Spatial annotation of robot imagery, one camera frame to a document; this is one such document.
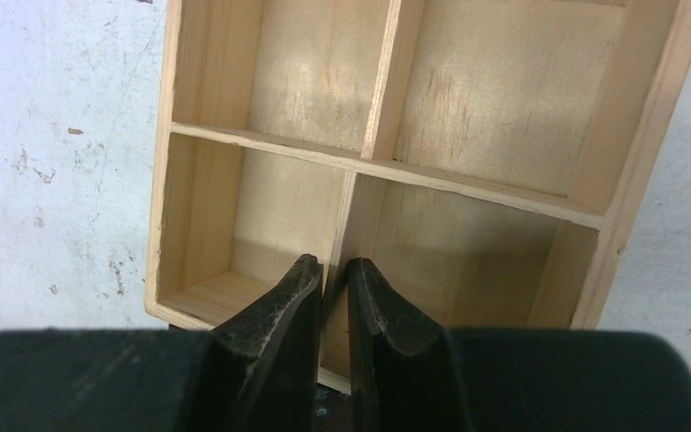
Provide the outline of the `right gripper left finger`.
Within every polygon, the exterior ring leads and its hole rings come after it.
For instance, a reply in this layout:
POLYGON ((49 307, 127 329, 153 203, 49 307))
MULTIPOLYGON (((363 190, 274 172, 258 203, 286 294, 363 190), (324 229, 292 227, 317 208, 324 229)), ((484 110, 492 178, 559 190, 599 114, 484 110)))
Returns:
POLYGON ((0 431, 310 431, 323 267, 208 331, 0 332, 0 431))

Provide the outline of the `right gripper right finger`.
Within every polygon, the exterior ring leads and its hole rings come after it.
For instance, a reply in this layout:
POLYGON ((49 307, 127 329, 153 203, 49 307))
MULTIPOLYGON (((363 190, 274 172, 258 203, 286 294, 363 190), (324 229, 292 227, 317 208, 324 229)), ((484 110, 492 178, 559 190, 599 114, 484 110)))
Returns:
POLYGON ((691 372, 637 332, 447 328, 347 267, 358 431, 691 431, 691 372))

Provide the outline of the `wooden compartment tray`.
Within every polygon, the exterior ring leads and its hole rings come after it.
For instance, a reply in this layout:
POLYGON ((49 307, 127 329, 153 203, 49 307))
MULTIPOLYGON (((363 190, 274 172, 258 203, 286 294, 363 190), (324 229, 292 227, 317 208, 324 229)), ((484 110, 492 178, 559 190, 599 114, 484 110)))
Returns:
POLYGON ((691 1, 171 1, 145 309, 316 256, 342 392, 355 257, 446 326, 592 329, 690 64, 691 1))

